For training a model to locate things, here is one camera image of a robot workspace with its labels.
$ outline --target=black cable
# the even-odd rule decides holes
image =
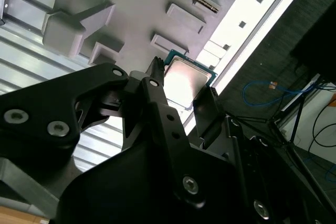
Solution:
[[[326,127],[324,127],[323,129],[321,129],[321,130],[317,133],[317,135],[315,136],[315,138],[316,138],[322,131],[324,131],[325,129],[327,129],[327,128],[331,127],[331,126],[334,126],[334,125],[336,125],[336,123],[329,124],[329,125],[327,125]],[[308,148],[308,155],[309,155],[309,157],[312,157],[312,158],[313,158],[314,156],[310,156],[310,154],[311,154],[310,149],[311,149],[313,143],[316,142],[316,139],[315,139],[315,138],[311,141],[311,143],[310,143],[310,145],[309,145],[309,148]],[[320,165],[319,163],[317,163],[315,160],[311,159],[311,161],[312,161],[313,163],[315,163],[317,166],[319,166],[320,168],[322,168],[323,170],[325,170],[325,171],[327,171],[327,172],[329,171],[329,169],[324,168],[322,165]]]
[[[316,89],[319,89],[319,90],[326,90],[326,91],[334,91],[336,90],[336,88],[323,88],[323,87],[316,87]]]
[[[323,109],[320,111],[320,113],[317,115],[317,117],[315,118],[315,121],[314,121],[314,124],[313,124],[313,129],[312,129],[312,136],[313,136],[313,141],[314,139],[316,138],[316,136],[314,135],[314,132],[315,132],[315,127],[316,127],[316,123],[317,123],[317,120],[319,119],[320,115],[322,114],[322,112],[331,104],[333,103],[334,101],[336,101],[336,98],[331,100],[331,102],[329,102],[326,106],[323,107]]]
[[[301,101],[300,101],[299,110],[298,110],[298,113],[297,113],[297,116],[296,116],[296,119],[295,119],[292,135],[291,135],[290,140],[289,140],[290,143],[294,142],[295,135],[296,135],[296,132],[298,130],[298,126],[299,126],[299,121],[300,121],[300,118],[301,118],[302,110],[303,110],[303,105],[305,104],[306,95],[303,94],[299,99]]]

